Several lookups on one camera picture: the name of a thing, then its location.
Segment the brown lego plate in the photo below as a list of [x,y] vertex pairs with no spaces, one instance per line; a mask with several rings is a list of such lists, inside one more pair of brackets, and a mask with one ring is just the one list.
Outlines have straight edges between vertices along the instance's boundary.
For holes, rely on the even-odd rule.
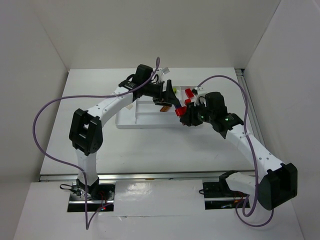
[[165,112],[168,112],[169,110],[170,110],[170,106],[163,106],[159,111],[161,112],[161,113],[165,113]]

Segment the small red lego brick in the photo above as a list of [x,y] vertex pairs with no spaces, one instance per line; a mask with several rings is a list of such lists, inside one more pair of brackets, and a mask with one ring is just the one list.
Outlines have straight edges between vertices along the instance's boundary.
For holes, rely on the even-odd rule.
[[191,99],[188,98],[188,99],[186,99],[186,100],[184,101],[184,104],[187,105],[187,104],[189,104],[190,102],[191,102]]

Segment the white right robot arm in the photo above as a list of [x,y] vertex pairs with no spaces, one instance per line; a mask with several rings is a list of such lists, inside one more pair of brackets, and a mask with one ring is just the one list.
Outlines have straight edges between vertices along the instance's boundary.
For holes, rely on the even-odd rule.
[[244,121],[230,113],[220,92],[204,92],[200,88],[185,90],[185,106],[176,110],[180,122],[188,127],[208,123],[224,139],[232,143],[253,165],[258,180],[257,201],[266,210],[295,198],[298,194],[298,170],[272,155],[248,130]]

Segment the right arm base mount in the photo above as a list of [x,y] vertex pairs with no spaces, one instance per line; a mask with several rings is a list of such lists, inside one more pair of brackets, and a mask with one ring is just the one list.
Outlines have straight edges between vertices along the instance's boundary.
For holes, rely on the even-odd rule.
[[237,173],[235,170],[228,171],[218,177],[216,182],[203,182],[202,189],[198,191],[204,196],[204,205],[206,210],[224,210],[235,209],[236,205],[243,206],[246,194],[230,190],[226,179],[232,174]]

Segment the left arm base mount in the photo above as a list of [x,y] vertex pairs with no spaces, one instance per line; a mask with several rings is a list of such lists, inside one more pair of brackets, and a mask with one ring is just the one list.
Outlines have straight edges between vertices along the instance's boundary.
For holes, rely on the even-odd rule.
[[[76,184],[61,184],[59,188],[69,192],[68,213],[83,213],[85,211],[85,193],[78,189]],[[101,208],[101,212],[113,212],[115,189],[114,183],[100,184],[93,195],[88,194],[87,211],[93,213]]]

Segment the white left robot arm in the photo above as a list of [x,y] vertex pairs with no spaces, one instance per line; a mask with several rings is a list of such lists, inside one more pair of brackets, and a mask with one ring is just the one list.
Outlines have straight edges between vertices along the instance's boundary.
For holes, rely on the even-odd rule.
[[103,127],[124,107],[142,96],[151,97],[158,106],[180,108],[171,80],[162,77],[169,69],[153,69],[140,64],[136,72],[119,83],[110,97],[87,109],[77,109],[72,118],[69,139],[75,148],[80,167],[76,179],[77,187],[90,197],[98,191],[97,151],[103,143]]

